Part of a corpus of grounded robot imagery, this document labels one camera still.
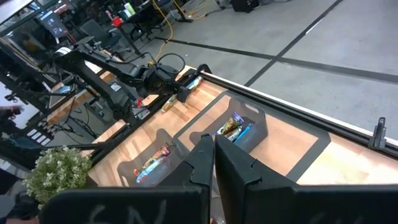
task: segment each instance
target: concrete floor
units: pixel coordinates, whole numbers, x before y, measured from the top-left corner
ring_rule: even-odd
[[[213,0],[202,5],[197,15],[216,9]],[[207,63],[215,75],[370,131],[384,116],[387,136],[398,139],[396,10],[393,0],[292,0],[249,14],[226,9],[175,23],[174,42],[162,54],[177,53],[193,67]],[[158,34],[169,36],[168,29]],[[155,39],[138,46],[155,56],[162,43]],[[163,63],[182,65],[173,57]]]

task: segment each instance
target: green plant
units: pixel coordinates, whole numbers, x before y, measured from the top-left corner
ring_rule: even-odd
[[[62,190],[83,187],[90,169],[90,158],[80,150],[58,147],[41,153],[23,183],[27,193],[43,205]]]

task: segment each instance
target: black clamp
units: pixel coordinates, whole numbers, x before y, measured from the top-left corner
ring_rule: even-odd
[[[377,126],[374,127],[373,136],[370,138],[368,147],[381,150],[386,147],[386,118],[379,118]]]

